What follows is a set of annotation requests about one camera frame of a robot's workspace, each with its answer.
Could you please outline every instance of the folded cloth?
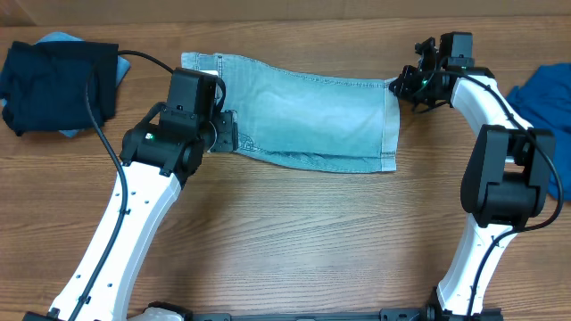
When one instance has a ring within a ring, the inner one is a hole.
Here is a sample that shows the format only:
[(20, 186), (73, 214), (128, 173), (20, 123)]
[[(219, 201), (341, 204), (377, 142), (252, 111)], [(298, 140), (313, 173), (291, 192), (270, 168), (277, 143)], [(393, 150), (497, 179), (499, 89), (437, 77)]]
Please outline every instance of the folded cloth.
[(85, 111), (85, 82), (102, 60), (88, 89), (99, 126), (115, 115), (118, 45), (88, 42), (13, 42), (0, 75), (4, 121), (16, 135), (92, 127)]
[(391, 79), (311, 75), (222, 53), (183, 53), (182, 66), (224, 79), (224, 109), (237, 113), (243, 155), (295, 169), (396, 170), (400, 111)]
[[(507, 101), (535, 128), (555, 135), (553, 162), (563, 181), (564, 200), (571, 200), (571, 64), (541, 66), (524, 86), (511, 90)], [(557, 199), (553, 176), (549, 192)]]
[[(37, 41), (37, 44), (43, 42), (53, 42), (53, 41), (83, 41), (83, 39), (68, 35), (65, 32), (55, 31), (43, 36), (41, 39)], [(119, 57), (117, 59), (117, 78), (115, 79), (115, 86), (119, 86), (119, 83), (123, 80), (130, 67), (131, 64), (128, 62), (127, 59), (122, 57)], [(5, 105), (6, 105), (6, 100), (3, 99), (2, 107), (4, 107)], [(60, 133), (66, 135), (67, 137), (74, 137), (79, 131), (80, 129), (60, 130)]]

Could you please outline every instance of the navy blue cloth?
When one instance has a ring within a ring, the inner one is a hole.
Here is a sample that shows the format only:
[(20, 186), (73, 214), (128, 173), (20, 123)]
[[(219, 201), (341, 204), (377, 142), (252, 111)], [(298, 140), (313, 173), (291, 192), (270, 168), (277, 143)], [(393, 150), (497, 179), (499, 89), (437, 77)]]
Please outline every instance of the navy blue cloth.
[[(563, 181), (564, 200), (571, 200), (571, 64), (541, 66), (507, 98), (517, 113), (535, 128), (550, 129), (557, 140), (553, 162)], [(550, 178), (549, 192), (557, 199), (557, 186)]]
[(99, 126), (115, 115), (117, 51), (114, 44), (14, 41), (0, 74), (2, 116), (16, 135), (27, 131), (91, 128), (85, 110), (85, 83), (102, 60), (88, 90)]

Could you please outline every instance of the jeans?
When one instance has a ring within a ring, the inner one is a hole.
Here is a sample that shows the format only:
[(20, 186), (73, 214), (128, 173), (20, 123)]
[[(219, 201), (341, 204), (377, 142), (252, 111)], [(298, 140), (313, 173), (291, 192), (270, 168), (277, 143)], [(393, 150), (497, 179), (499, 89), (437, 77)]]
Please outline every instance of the jeans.
[(392, 79), (292, 72), (247, 57), (183, 53), (183, 68), (215, 70), (224, 110), (237, 112), (237, 152), (294, 169), (396, 170), (400, 111)]

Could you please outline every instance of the light blue cloth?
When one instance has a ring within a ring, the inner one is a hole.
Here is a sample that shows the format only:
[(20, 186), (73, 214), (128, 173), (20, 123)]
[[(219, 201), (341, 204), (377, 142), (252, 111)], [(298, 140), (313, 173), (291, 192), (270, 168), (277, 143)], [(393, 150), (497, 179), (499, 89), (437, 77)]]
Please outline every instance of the light blue cloth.
[[(37, 41), (37, 44), (43, 42), (52, 42), (52, 41), (83, 41), (83, 39), (68, 35), (61, 31), (56, 31), (39, 39), (39, 41)], [(131, 64), (127, 61), (127, 59), (121, 57), (117, 59), (117, 78), (115, 79), (115, 86), (119, 86), (119, 83), (123, 80), (125, 74), (127, 74), (127, 71), (130, 67)], [(82, 129), (60, 130), (60, 133), (71, 138), (74, 137), (80, 130)]]
[(237, 152), (295, 169), (396, 170), (400, 111), (391, 79), (291, 72), (247, 57), (183, 53), (183, 68), (216, 70), (237, 112)]

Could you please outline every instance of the blue fabric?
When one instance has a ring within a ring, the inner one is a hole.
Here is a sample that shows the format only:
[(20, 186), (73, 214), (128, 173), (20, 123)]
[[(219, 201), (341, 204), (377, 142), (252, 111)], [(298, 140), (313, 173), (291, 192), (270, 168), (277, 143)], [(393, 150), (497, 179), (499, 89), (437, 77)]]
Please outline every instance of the blue fabric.
[(243, 155), (295, 169), (396, 170), (400, 111), (391, 80), (291, 72), (221, 53), (183, 53), (182, 66), (224, 79)]
[[(39, 41), (37, 41), (37, 43), (39, 44), (39, 43), (53, 42), (53, 41), (83, 41), (83, 40), (78, 37), (68, 35), (64, 32), (56, 31), (42, 37), (41, 39), (39, 39)], [(118, 86), (119, 83), (123, 80), (125, 74), (127, 74), (127, 71), (130, 67), (131, 64), (126, 59), (121, 57), (117, 59), (117, 78), (115, 79), (116, 86)], [(61, 130), (60, 133), (66, 135), (67, 137), (74, 137), (80, 130), (81, 129)]]
[[(563, 181), (564, 200), (571, 200), (571, 64), (541, 66), (524, 86), (515, 86), (507, 100), (535, 128), (555, 135), (553, 162)], [(553, 176), (549, 192), (557, 199)]]

